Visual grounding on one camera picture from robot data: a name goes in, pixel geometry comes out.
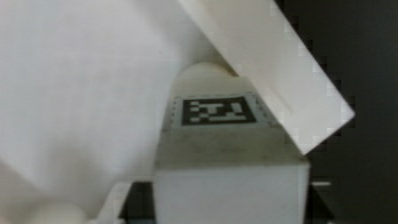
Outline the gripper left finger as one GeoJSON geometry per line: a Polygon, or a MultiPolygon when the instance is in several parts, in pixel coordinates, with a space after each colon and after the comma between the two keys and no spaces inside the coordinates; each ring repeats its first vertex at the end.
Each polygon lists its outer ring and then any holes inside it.
{"type": "Polygon", "coordinates": [[[154,184],[148,181],[115,185],[100,210],[100,224],[157,224],[154,184]]]}

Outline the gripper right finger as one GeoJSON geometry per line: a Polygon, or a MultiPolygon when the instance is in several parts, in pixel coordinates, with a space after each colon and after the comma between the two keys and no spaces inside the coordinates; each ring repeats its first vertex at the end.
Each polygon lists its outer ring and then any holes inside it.
{"type": "Polygon", "coordinates": [[[321,194],[321,189],[330,186],[330,181],[319,179],[310,180],[306,224],[335,224],[335,214],[321,194]]]}

